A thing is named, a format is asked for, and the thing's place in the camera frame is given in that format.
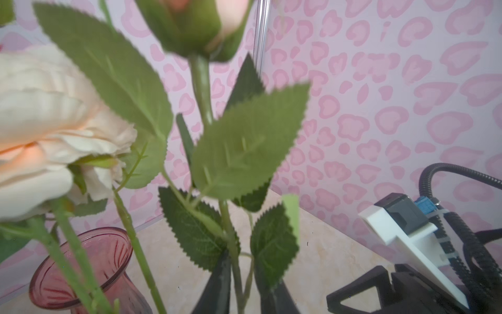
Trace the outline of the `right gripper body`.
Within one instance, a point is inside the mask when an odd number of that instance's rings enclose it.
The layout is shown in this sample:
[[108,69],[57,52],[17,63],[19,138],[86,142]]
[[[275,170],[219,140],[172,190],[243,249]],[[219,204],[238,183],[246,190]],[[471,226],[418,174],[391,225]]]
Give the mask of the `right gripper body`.
[[392,313],[482,313],[486,309],[470,298],[463,305],[407,264],[396,264],[391,280],[396,294]]

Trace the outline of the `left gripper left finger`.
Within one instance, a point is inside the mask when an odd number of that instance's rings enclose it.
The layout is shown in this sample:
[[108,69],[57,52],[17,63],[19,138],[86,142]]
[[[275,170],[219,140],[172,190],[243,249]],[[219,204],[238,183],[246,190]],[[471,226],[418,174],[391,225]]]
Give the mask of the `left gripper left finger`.
[[229,314],[231,297],[231,258],[224,251],[213,269],[192,314]]

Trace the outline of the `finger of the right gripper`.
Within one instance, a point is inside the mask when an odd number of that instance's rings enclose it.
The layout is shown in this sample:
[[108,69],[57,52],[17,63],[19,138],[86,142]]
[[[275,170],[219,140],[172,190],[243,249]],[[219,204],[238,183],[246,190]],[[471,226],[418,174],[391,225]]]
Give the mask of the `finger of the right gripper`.
[[328,311],[330,313],[342,314],[366,313],[366,311],[342,305],[341,302],[371,288],[377,290],[382,310],[386,306],[392,305],[392,285],[389,279],[388,270],[383,266],[375,266],[372,270],[363,274],[352,283],[328,294],[326,297]]

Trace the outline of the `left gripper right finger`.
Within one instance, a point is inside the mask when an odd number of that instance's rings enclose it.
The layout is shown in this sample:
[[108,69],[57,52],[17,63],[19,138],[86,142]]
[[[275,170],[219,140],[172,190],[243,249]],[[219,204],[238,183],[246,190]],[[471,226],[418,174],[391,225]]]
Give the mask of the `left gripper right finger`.
[[260,293],[261,314],[300,314],[283,280],[269,288],[259,266],[254,267],[254,275]]

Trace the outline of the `pink rose stem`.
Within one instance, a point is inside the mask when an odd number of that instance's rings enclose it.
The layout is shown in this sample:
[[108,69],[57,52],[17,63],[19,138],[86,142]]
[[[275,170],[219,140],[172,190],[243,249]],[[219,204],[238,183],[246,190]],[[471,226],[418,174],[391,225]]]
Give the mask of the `pink rose stem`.
[[182,137],[191,183],[159,189],[163,215],[186,256],[213,272],[220,255],[231,258],[231,301],[244,313],[254,267],[269,288],[283,280],[299,251],[297,197],[264,209],[269,185],[294,146],[305,118],[307,82],[267,91],[251,56],[239,70],[221,116],[212,109],[213,63],[236,55],[252,10],[252,1],[138,1],[150,31],[164,51],[184,58],[203,133],[193,140],[181,115]]

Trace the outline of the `peach rose spray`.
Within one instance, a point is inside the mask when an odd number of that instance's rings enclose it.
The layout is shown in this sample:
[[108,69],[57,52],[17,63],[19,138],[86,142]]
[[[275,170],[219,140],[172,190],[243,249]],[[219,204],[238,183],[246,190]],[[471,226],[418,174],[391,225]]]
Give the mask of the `peach rose spray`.
[[113,200],[165,313],[120,197],[164,170],[173,113],[162,82],[110,18],[48,1],[33,11],[51,42],[1,53],[1,260],[36,240],[87,310],[118,311],[70,224]]

